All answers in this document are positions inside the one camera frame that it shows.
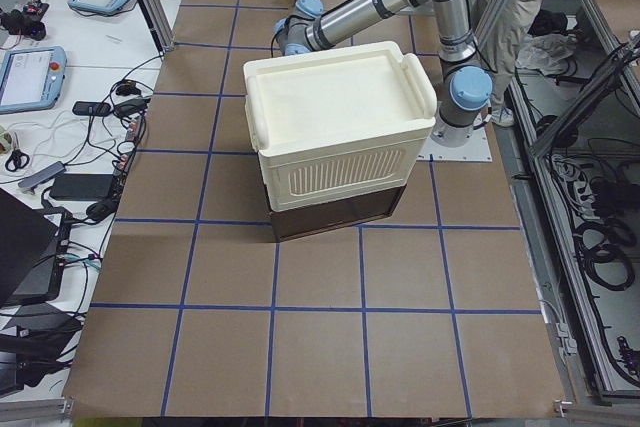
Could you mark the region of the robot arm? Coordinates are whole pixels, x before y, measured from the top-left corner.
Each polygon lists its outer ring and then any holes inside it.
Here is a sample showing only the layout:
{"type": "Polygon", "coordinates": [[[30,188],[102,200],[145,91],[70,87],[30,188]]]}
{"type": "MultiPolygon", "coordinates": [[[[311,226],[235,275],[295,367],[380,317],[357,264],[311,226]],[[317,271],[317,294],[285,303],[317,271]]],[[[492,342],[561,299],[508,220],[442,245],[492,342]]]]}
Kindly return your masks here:
{"type": "Polygon", "coordinates": [[[274,41],[285,55],[329,50],[349,37],[402,11],[433,4],[445,98],[431,133],[448,148],[465,145],[489,117],[492,81],[481,67],[481,40],[472,26],[469,0],[346,0],[325,12],[320,0],[297,0],[274,27],[274,41]]]}

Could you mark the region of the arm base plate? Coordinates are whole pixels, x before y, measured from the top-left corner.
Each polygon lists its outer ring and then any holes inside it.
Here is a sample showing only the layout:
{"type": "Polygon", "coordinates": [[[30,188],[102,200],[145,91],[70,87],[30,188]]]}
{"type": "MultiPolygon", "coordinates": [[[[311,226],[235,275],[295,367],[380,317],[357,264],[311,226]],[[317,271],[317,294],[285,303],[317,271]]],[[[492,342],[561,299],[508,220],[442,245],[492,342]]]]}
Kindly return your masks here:
{"type": "Polygon", "coordinates": [[[485,127],[449,128],[437,123],[417,159],[436,162],[492,162],[485,127]]]}

